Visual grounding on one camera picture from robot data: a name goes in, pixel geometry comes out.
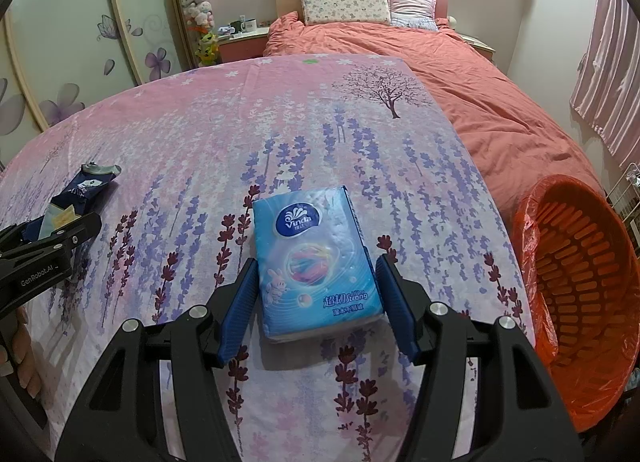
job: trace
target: silver screw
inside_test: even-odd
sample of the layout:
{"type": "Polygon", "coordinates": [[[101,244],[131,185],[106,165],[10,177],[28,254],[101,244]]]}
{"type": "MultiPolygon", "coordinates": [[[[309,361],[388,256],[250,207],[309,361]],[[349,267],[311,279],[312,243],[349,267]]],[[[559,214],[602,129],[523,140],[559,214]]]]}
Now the silver screw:
{"type": "Polygon", "coordinates": [[[189,310],[189,315],[194,319],[200,319],[207,315],[207,307],[204,305],[196,305],[195,307],[191,307],[189,310]]]}
{"type": "Polygon", "coordinates": [[[498,319],[498,323],[502,328],[506,328],[507,330],[511,330],[512,328],[516,328],[516,321],[511,319],[509,316],[502,316],[498,319]]]}
{"type": "Polygon", "coordinates": [[[431,303],[429,310],[436,316],[444,316],[449,311],[449,309],[447,309],[447,306],[444,303],[440,302],[431,303]]]}
{"type": "Polygon", "coordinates": [[[125,332],[133,332],[138,329],[138,320],[137,319],[127,319],[122,324],[122,329],[125,332]]]}

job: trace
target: orange laundry basket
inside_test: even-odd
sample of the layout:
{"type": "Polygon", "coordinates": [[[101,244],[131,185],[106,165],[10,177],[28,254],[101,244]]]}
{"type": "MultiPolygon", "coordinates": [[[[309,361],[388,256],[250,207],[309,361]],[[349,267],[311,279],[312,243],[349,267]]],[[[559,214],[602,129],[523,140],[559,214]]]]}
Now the orange laundry basket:
{"type": "Polygon", "coordinates": [[[606,200],[577,179],[545,177],[513,225],[536,332],[577,431],[604,418],[640,344],[640,279],[631,242],[606,200]]]}

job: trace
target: blue tissue package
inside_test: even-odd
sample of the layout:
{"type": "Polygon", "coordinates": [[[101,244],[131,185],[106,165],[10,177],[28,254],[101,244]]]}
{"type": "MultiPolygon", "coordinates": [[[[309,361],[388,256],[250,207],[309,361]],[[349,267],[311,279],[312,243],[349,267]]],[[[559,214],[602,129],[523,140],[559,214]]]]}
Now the blue tissue package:
{"type": "Polygon", "coordinates": [[[254,202],[264,334],[333,333],[382,316],[369,254],[345,187],[254,202]]]}

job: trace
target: lavender print bedsheet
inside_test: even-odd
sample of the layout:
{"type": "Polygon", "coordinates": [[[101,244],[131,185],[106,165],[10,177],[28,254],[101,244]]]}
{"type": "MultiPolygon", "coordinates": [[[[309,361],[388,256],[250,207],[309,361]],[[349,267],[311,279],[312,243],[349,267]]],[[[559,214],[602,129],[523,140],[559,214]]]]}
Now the lavender print bedsheet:
{"type": "MultiPolygon", "coordinates": [[[[252,203],[346,185],[375,255],[388,252],[435,301],[511,315],[533,342],[518,265],[482,178],[431,95],[396,58],[318,54],[186,72],[108,98],[30,142],[0,180],[0,227],[41,215],[81,163],[122,166],[101,235],[76,274],[30,302],[53,453],[103,348],[129,317],[177,317],[254,256],[252,203]]],[[[468,448],[476,368],[457,453],[468,448]]],[[[252,321],[218,370],[248,461],[395,460],[422,369],[386,320],[271,344],[252,321]]],[[[162,367],[170,450],[182,455],[162,367]]]]}

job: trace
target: human hand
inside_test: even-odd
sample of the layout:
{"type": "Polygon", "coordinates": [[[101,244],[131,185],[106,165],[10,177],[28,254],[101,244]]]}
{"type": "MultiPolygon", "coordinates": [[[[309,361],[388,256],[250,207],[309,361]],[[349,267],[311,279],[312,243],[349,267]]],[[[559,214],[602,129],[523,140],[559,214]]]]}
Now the human hand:
{"type": "MultiPolygon", "coordinates": [[[[31,349],[31,336],[25,326],[29,323],[29,318],[23,307],[18,308],[15,315],[18,318],[18,330],[12,339],[11,347],[18,365],[18,380],[20,386],[26,388],[31,397],[36,397],[42,387],[42,379],[36,371],[35,358],[31,349]]],[[[0,377],[8,376],[13,371],[7,351],[0,346],[0,377]]]]}

